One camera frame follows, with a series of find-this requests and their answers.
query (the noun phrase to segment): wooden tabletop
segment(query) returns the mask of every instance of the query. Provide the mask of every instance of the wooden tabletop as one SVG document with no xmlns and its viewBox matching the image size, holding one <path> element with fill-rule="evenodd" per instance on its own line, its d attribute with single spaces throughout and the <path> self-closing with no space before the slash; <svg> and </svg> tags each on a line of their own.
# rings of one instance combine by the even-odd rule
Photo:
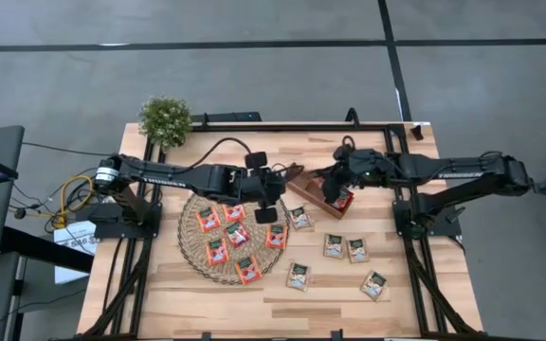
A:
<svg viewBox="0 0 546 341">
<path fill-rule="evenodd" d="M 269 165 L 297 162 L 307 169 L 321 168 L 334 162 L 332 152 L 346 134 L 192 133 L 183 147 L 168 152 L 167 162 L 187 166 L 219 139 L 235 136 L 253 152 L 266 152 Z M 381 133 L 349 135 L 358 148 L 385 151 Z M 423 127 L 423 135 L 425 139 L 421 141 L 408 136 L 410 152 L 438 157 L 430 126 Z M 146 138 L 138 133 L 137 125 L 128 124 L 120 151 L 141 157 L 145 144 Z M 225 142 L 205 162 L 243 166 L 244 154 L 239 145 Z M 419 190 L 436 192 L 445 187 L 445 182 L 433 181 Z M 301 231 L 291 229 L 287 249 L 271 273 L 248 286 L 214 283 L 187 264 L 179 251 L 176 229 L 183 205 L 191 193 L 179 188 L 163 188 L 163 194 L 165 214 L 160 234 L 153 244 L 140 338 L 200 337 L 202 332 L 212 332 L 213 337 L 328 337 L 331 330 L 338 329 L 343 329 L 347 337 L 419 334 L 404 246 L 395 233 L 391 212 L 392 190 L 355 190 L 355 200 L 340 221 L 288 190 L 282 196 L 285 204 L 288 208 L 305 205 L 316 222 L 315 227 Z M 324 258 L 325 233 L 366 238 L 370 261 L 350 264 L 346 258 Z M 429 240 L 440 289 L 469 325 L 481 329 L 463 251 L 445 237 Z M 100 315 L 116 244 L 114 240 L 104 241 L 98 247 L 78 332 L 90 328 Z M 119 252 L 111 296 L 118 287 L 124 249 L 125 242 Z M 285 287 L 292 261 L 311 266 L 312 281 L 306 293 Z M 389 283 L 378 302 L 359 291 L 371 269 L 387 278 Z M 433 310 L 425 287 L 423 293 L 429 328 L 434 330 Z M 129 329 L 133 303 L 134 296 L 128 296 L 123 332 Z"/>
</svg>

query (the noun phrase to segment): woven placemat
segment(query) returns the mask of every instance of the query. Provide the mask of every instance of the woven placemat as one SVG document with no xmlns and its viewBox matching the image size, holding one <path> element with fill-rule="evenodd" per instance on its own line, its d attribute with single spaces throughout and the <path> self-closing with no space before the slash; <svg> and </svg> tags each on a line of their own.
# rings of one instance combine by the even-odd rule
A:
<svg viewBox="0 0 546 341">
<path fill-rule="evenodd" d="M 196 213 L 212 205 L 216 207 L 222 226 L 204 233 L 197 222 Z M 283 250 L 271 249 L 264 245 L 268 224 L 256 223 L 254 209 L 257 208 L 259 208 L 258 204 L 255 203 L 244 204 L 246 217 L 242 220 L 242 223 L 250 235 L 250 240 L 237 248 L 233 248 L 225 232 L 225 228 L 231 223 L 227 223 L 225 220 L 222 206 L 193 194 L 185 204 L 178 222 L 178 244 L 182 255 L 198 273 L 205 278 L 222 284 L 242 284 L 239 275 L 235 271 L 235 262 L 245 257 L 254 256 L 263 274 L 269 272 L 282 255 Z M 289 235 L 290 216 L 283 201 L 278 200 L 275 208 L 277 209 L 278 222 L 285 222 L 288 225 Z M 206 242 L 219 238 L 225 238 L 227 241 L 229 261 L 209 265 Z"/>
</svg>

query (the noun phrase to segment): potted plant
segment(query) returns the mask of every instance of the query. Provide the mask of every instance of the potted plant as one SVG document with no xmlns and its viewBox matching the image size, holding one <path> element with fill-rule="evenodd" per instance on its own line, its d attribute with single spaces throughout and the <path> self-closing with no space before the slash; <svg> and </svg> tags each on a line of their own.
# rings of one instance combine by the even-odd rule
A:
<svg viewBox="0 0 546 341">
<path fill-rule="evenodd" d="M 191 111 L 183 99 L 151 97 L 142 105 L 140 133 L 151 138 L 165 152 L 182 146 L 191 131 Z"/>
</svg>

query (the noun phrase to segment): black table leg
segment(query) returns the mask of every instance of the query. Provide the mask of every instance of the black table leg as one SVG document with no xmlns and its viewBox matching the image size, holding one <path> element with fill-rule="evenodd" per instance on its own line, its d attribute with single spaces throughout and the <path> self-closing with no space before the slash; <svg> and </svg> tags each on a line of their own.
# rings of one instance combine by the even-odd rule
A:
<svg viewBox="0 0 546 341">
<path fill-rule="evenodd" d="M 15 251 L 19 254 L 65 268 L 89 273 L 94 257 L 83 252 L 60 246 L 14 228 L 4 227 L 0 243 L 1 252 Z"/>
</svg>

